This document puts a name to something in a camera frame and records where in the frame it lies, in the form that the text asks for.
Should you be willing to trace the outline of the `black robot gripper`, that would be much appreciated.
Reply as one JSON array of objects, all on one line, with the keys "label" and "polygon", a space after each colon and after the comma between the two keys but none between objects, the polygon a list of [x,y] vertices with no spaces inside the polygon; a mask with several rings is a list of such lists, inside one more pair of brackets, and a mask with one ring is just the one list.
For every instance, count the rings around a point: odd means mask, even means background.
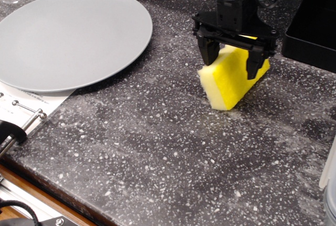
[{"label": "black robot gripper", "polygon": [[220,44],[228,44],[248,50],[247,79],[256,77],[265,60],[276,53],[279,33],[258,18],[258,8],[271,9],[260,0],[215,0],[216,9],[211,12],[195,12],[193,33],[205,65],[211,65],[218,57]]}]

